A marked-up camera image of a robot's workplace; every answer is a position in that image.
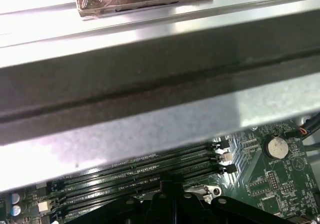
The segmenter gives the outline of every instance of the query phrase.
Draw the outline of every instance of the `electrolytic capacitor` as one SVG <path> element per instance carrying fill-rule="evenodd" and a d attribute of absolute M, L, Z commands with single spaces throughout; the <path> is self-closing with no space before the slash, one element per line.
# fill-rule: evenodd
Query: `electrolytic capacitor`
<path fill-rule="evenodd" d="M 23 201 L 26 198 L 25 193 L 19 194 L 19 193 L 12 193 L 10 200 L 11 200 L 11 204 L 15 205 L 20 201 Z"/>
<path fill-rule="evenodd" d="M 22 213 L 25 213 L 28 209 L 28 206 L 26 203 L 19 203 L 19 205 L 14 205 L 12 208 L 11 208 L 11 216 L 13 217 L 16 217 Z"/>

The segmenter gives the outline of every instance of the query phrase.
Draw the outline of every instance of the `silver metal beam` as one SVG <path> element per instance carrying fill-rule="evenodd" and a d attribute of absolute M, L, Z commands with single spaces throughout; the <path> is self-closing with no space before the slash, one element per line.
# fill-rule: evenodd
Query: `silver metal beam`
<path fill-rule="evenodd" d="M 0 68 L 320 7 L 320 0 L 207 0 L 82 21 L 70 0 L 62 2 L 0 7 Z"/>

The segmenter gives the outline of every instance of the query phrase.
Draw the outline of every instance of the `black cable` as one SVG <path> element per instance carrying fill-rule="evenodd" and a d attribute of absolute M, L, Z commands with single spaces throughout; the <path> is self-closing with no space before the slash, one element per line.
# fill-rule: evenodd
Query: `black cable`
<path fill-rule="evenodd" d="M 316 151 L 316 150 L 320 150 L 320 143 L 315 143 L 312 145 L 306 145 L 304 147 L 306 152 L 311 152 L 311 151 Z"/>
<path fill-rule="evenodd" d="M 302 140 L 304 140 L 320 129 L 320 113 L 306 120 L 306 122 L 302 124 L 301 127 L 306 129 L 308 132 L 302 137 Z"/>
<path fill-rule="evenodd" d="M 306 120 L 304 124 L 301 125 L 302 128 L 311 131 L 312 126 L 320 123 L 320 113 Z"/>
<path fill-rule="evenodd" d="M 315 133 L 316 131 L 318 131 L 320 129 L 320 122 L 318 124 L 316 124 L 315 126 L 312 126 L 308 131 L 308 134 L 304 135 L 302 137 L 302 140 L 306 139 L 307 137 L 311 136 L 313 133 Z"/>

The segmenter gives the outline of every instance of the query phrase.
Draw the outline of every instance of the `green circuit board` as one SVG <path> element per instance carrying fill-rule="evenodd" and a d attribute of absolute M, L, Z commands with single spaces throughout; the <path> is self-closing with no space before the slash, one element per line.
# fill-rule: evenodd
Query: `green circuit board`
<path fill-rule="evenodd" d="M 320 193 L 302 141 L 286 139 L 289 152 L 280 160 L 271 159 L 263 149 L 268 135 L 295 129 L 297 126 L 290 120 L 265 125 L 189 147 L 90 169 L 53 180 L 45 184 L 46 187 L 15 190 L 12 193 L 23 196 L 17 204 L 10 204 L 12 193 L 0 196 L 0 224 L 50 224 L 53 221 L 65 224 L 123 196 L 143 199 L 145 194 L 159 190 L 163 173 L 183 175 L 185 188 L 218 186 L 222 195 L 281 218 L 301 214 L 315 217 L 319 204 L 315 194 L 320 200 Z M 212 143 L 221 139 L 228 140 L 229 147 L 212 148 Z M 223 153 L 231 153 L 231 159 L 214 160 L 213 157 Z M 228 165 L 235 165 L 237 171 L 217 172 L 217 167 Z M 26 208 L 12 217 L 14 205 Z"/>
<path fill-rule="evenodd" d="M 318 186 L 302 141 L 287 140 L 289 154 L 282 160 L 272 160 L 262 150 L 266 135 L 294 128 L 294 122 L 288 121 L 234 134 L 230 151 L 238 172 L 211 175 L 199 182 L 219 185 L 224 195 L 282 218 L 315 216 L 318 209 L 313 193 Z"/>

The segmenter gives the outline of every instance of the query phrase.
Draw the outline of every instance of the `integrated chip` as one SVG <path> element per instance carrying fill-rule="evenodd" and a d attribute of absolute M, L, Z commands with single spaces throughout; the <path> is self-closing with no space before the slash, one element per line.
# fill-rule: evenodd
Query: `integrated chip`
<path fill-rule="evenodd" d="M 262 199 L 261 204 L 262 204 L 262 209 L 268 213 L 277 214 L 281 211 L 278 200 L 275 196 Z"/>

